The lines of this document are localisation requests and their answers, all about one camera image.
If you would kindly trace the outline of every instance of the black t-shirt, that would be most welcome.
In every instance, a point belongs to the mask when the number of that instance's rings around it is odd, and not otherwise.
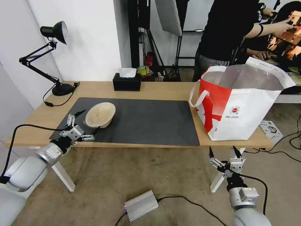
[[[259,0],[214,0],[198,52],[211,59],[229,61],[257,20]]]

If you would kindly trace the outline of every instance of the tissue box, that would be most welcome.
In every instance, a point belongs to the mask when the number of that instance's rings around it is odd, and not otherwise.
[[[282,133],[272,121],[261,121],[259,124],[266,136],[276,144],[282,137]]]
[[[140,91],[141,76],[136,74],[133,78],[121,78],[119,73],[116,73],[113,86],[115,91]]]

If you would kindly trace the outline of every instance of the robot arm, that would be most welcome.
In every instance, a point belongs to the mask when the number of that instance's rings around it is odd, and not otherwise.
[[[70,114],[66,130],[60,133],[57,140],[37,150],[35,156],[19,158],[4,174],[2,183],[9,183],[17,189],[26,190],[34,184],[46,167],[53,166],[59,158],[66,154],[77,141],[93,140],[93,135],[84,135],[85,132],[74,125],[75,116]]]
[[[230,204],[235,213],[232,219],[232,226],[271,226],[265,215],[254,208],[259,194],[256,188],[249,188],[241,178],[243,164],[246,158],[233,147],[236,158],[228,161],[219,161],[209,148],[209,162],[227,179],[227,191],[230,194]]]
[[[34,156],[19,158],[0,177],[1,226],[13,223],[29,195],[45,178],[47,166],[53,166],[77,141],[94,140],[93,135],[84,135],[85,132],[74,124],[75,115],[68,116],[66,130],[60,133],[57,140],[51,140],[49,144],[38,149]]]

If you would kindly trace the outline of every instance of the gray pants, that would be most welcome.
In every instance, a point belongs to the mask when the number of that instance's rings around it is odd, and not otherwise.
[[[210,59],[197,52],[194,59],[194,75],[192,81],[198,81],[210,66],[229,66],[229,61]]]

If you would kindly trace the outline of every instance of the bowl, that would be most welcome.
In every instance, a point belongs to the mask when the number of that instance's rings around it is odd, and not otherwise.
[[[107,127],[116,112],[115,105],[109,102],[103,102],[94,105],[86,114],[84,124],[90,128]]]

